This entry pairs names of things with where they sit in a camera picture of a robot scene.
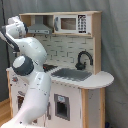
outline oven window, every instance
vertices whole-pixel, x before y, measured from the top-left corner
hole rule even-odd
[[[17,96],[18,98],[18,110],[20,110],[21,106],[22,106],[22,103],[24,101],[24,97],[22,96]]]
[[[76,18],[61,18],[61,29],[76,30]]]

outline kitchen sink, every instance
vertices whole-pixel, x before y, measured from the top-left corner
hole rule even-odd
[[[73,81],[83,81],[87,79],[92,73],[87,71],[81,71],[76,69],[62,68],[51,74],[53,77],[60,77],[63,79],[69,79]]]

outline microwave door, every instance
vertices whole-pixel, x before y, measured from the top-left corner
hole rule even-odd
[[[78,33],[78,16],[77,15],[59,15],[55,17],[58,21],[56,23],[56,33]]]

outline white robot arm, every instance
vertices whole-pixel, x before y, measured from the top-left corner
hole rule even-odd
[[[20,52],[21,56],[15,59],[12,68],[19,77],[28,81],[29,88],[18,114],[1,128],[40,128],[30,124],[47,110],[51,78],[42,67],[47,53],[37,39],[23,38],[27,26],[18,17],[10,18],[8,23],[2,27],[0,37]]]

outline toy kitchen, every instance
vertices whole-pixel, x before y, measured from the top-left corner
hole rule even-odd
[[[105,87],[111,74],[101,71],[101,12],[20,14],[27,36],[47,51],[43,66],[52,79],[47,112],[33,121],[46,128],[105,128]],[[7,69],[11,115],[15,116],[29,84]]]

